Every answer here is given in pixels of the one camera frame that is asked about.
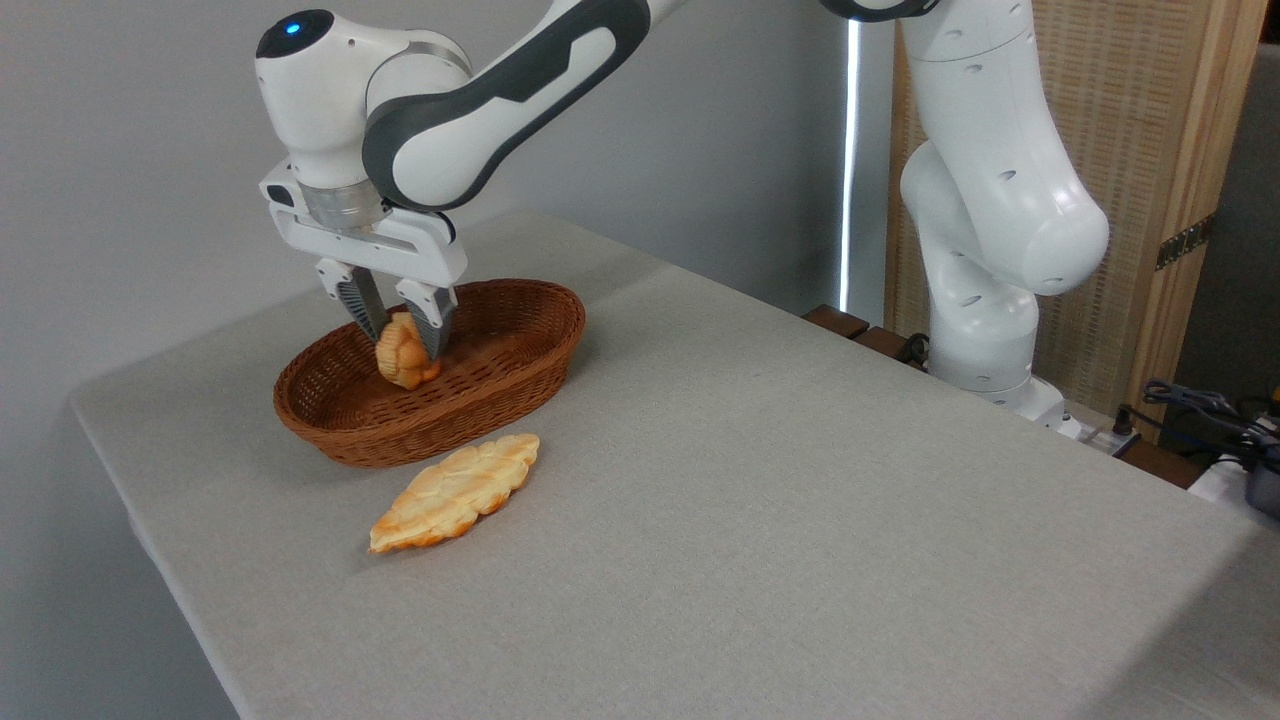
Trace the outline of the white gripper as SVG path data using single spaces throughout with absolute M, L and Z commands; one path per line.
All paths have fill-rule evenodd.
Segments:
M 389 323 L 374 270 L 403 278 L 396 291 L 413 318 L 428 357 L 442 359 L 458 307 L 452 286 L 468 265 L 444 217 L 393 208 L 369 228 L 321 225 L 311 218 L 302 186 L 287 161 L 273 168 L 259 188 L 285 243 L 321 256 L 316 273 L 325 291 L 342 302 L 371 343 L 378 343 Z

